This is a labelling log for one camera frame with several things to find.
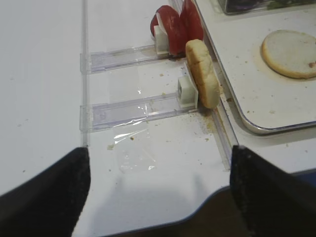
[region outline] crumb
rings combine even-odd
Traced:
[[[108,151],[113,151],[115,144],[108,145]]]

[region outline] red tomato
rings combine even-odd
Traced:
[[[157,26],[157,25],[158,25],[158,20],[157,20],[156,14],[155,14],[155,16],[153,17],[153,19],[150,23],[150,31],[152,32],[153,37],[155,37],[154,26]]]
[[[169,52],[171,55],[178,55],[185,52],[188,41],[187,31],[180,20],[179,14],[171,6],[164,5],[157,10],[160,14],[163,26],[168,34]],[[158,25],[156,15],[151,22],[151,32],[154,33],[154,26]]]
[[[198,10],[192,0],[184,0],[180,19],[188,32],[188,40],[203,40],[203,28]]]

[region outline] bread bun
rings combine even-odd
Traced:
[[[263,41],[261,53],[269,67],[296,79],[316,77],[316,38],[297,31],[279,30]]]
[[[213,70],[213,63],[208,49],[199,39],[186,44],[188,66],[197,85],[199,99],[209,108],[215,108],[219,103],[219,84]]]

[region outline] transparent plastic rail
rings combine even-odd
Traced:
[[[196,111],[196,106],[181,108],[178,93],[142,99],[81,107],[81,117],[89,117],[88,132],[96,132],[127,124],[173,117]]]
[[[94,74],[115,68],[169,58],[173,57],[168,53],[158,55],[155,45],[149,45],[112,52],[91,53],[89,58],[89,67],[90,73]]]

